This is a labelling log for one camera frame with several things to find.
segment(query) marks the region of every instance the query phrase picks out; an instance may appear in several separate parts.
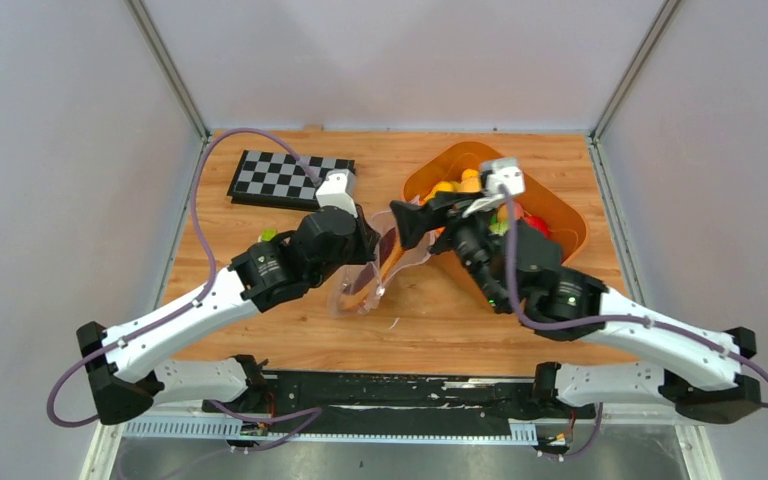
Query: red apple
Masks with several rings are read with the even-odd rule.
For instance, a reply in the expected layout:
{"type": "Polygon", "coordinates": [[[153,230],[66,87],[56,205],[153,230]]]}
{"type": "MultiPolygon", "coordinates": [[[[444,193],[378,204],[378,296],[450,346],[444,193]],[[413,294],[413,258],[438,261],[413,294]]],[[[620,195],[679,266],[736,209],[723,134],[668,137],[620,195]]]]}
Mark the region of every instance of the red apple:
{"type": "Polygon", "coordinates": [[[549,238],[549,224],[546,223],[546,220],[534,215],[529,215],[525,217],[525,223],[528,224],[529,227],[542,233],[546,238],[549,238]]]}

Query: wooden table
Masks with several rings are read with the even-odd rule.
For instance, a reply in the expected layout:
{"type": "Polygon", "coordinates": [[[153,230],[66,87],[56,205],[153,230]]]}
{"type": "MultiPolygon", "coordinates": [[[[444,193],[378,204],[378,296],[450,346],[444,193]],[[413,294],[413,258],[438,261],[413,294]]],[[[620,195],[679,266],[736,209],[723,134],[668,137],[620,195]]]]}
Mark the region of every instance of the wooden table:
{"type": "MultiPolygon", "coordinates": [[[[476,140],[519,157],[530,175],[587,219],[590,241],[572,267],[623,288],[582,136],[316,130],[278,134],[302,154],[355,159],[355,200],[368,215],[385,210],[390,200],[400,197],[410,172],[455,143],[476,140]]],[[[199,185],[199,218],[220,265],[244,252],[264,228],[295,229],[305,215],[230,202],[226,192],[244,149],[280,147],[254,135],[232,136],[216,147],[199,185]]],[[[165,301],[203,283],[206,270],[204,253],[188,224],[165,301]]],[[[328,282],[301,300],[229,326],[177,357],[218,360],[244,353],[268,358],[272,368],[526,376],[545,361],[600,364],[633,358],[607,347],[538,337],[512,316],[480,307],[432,266],[399,273],[379,307],[365,316],[330,318],[326,300],[332,288],[328,282]]]]}

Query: orange bin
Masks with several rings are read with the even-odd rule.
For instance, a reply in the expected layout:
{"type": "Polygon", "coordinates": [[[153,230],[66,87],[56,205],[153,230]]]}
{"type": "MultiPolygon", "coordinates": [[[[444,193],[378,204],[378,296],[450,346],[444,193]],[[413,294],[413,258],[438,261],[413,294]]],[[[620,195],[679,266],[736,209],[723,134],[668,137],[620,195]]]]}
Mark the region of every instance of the orange bin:
{"type": "MultiPolygon", "coordinates": [[[[425,198],[437,182],[460,181],[461,172],[467,168],[478,170],[481,163],[502,157],[504,155],[480,142],[455,144],[408,177],[402,187],[402,199],[410,201],[416,197],[425,198]]],[[[527,214],[536,215],[546,221],[551,231],[550,238],[561,245],[563,263],[566,265],[587,243],[587,222],[576,209],[528,175],[528,165],[520,164],[520,168],[525,173],[525,193],[518,196],[516,201],[527,214]]],[[[432,257],[429,264],[442,268],[481,305],[490,308],[453,252],[432,257]]]]}

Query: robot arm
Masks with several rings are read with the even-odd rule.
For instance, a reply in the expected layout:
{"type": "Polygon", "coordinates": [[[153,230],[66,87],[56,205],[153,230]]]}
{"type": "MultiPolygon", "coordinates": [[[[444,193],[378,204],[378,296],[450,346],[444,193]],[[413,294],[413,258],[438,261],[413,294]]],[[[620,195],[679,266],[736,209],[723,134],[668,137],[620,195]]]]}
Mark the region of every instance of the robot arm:
{"type": "MultiPolygon", "coordinates": [[[[504,202],[500,186],[512,195],[524,192],[516,162],[500,159],[482,165],[483,191],[439,192],[424,206],[392,202],[404,248],[422,235],[444,227],[432,254],[453,250],[497,313],[513,313],[505,282],[505,243],[511,232],[490,232],[490,217],[504,202]]],[[[741,365],[678,333],[653,327],[657,321],[713,341],[746,358],[755,354],[751,330],[715,332],[687,325],[648,309],[607,287],[600,280],[561,265],[560,246],[524,222],[517,223],[515,272],[525,315],[539,324],[604,316],[602,322],[542,330],[555,341],[581,340],[612,346],[643,361],[627,365],[584,367],[546,363],[535,375],[535,397],[579,407],[591,403],[660,403],[674,405],[684,416],[708,423],[732,423],[761,406],[760,384],[741,374],[741,365]],[[623,316],[652,322],[622,321],[623,316]]]]}
{"type": "Polygon", "coordinates": [[[104,328],[91,322],[77,331],[83,356],[117,344],[87,364],[90,389],[101,423],[135,418],[152,405],[182,400],[232,401],[262,379],[251,357],[221,362],[181,362],[169,357],[231,323],[301,298],[343,265],[374,259],[378,233],[348,195],[351,172],[329,173],[317,190],[320,208],[294,231],[260,241],[216,274],[210,292],[204,286],[135,320],[104,328]],[[125,336],[192,304],[168,323],[130,342],[125,336]]]}

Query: checkerboard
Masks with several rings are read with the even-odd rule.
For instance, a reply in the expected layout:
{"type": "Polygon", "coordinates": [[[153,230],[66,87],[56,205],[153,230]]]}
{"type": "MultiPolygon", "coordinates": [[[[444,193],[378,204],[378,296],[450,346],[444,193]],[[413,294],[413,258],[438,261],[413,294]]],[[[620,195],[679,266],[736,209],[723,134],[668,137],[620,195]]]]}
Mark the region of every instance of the checkerboard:
{"type": "MultiPolygon", "coordinates": [[[[320,178],[334,169],[355,172],[355,161],[333,157],[303,156],[320,178]]],[[[265,207],[291,208],[314,211],[316,188],[286,153],[269,153],[246,150],[228,187],[231,202],[265,207]]]]}

